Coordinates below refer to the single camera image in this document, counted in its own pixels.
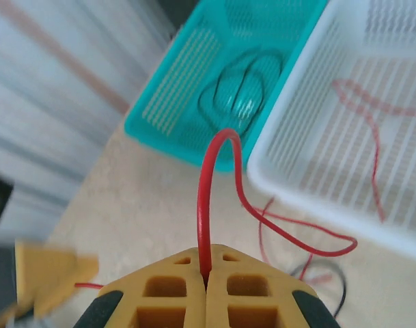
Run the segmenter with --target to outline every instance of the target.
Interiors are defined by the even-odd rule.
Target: teal basket
[[[214,135],[233,128],[244,166],[327,0],[204,0],[129,113],[141,143],[201,165]],[[216,170],[234,168],[230,143]]]

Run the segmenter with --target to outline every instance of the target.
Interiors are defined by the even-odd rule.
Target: plastic basket
[[[215,133],[234,128],[246,163],[326,2],[202,1],[129,113],[126,133],[201,165]],[[223,147],[217,170],[233,168],[231,149]]]
[[[363,91],[352,84],[342,102],[336,79]],[[332,0],[267,119],[249,177],[267,194],[416,258],[416,116],[407,111],[416,111],[416,0]],[[380,139],[383,223],[369,119]]]

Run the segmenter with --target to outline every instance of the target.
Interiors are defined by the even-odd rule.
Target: white plastic basket
[[[351,79],[386,103],[416,109],[416,0],[332,0],[253,149],[261,191],[416,258],[416,117],[360,101],[378,126],[380,222],[372,187],[376,142],[333,89]]]

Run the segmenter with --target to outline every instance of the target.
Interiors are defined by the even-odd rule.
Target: striped curtain
[[[44,239],[174,32],[152,0],[0,0],[0,237]]]

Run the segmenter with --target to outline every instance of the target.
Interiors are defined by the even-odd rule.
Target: yellow object
[[[100,327],[309,328],[292,292],[317,296],[312,288],[235,249],[211,249],[206,292],[198,249],[188,249],[102,288],[99,297],[122,297]]]
[[[42,318],[76,291],[76,282],[98,272],[95,256],[31,243],[15,244],[15,265],[16,303],[0,314],[0,327],[31,308],[35,318]]]

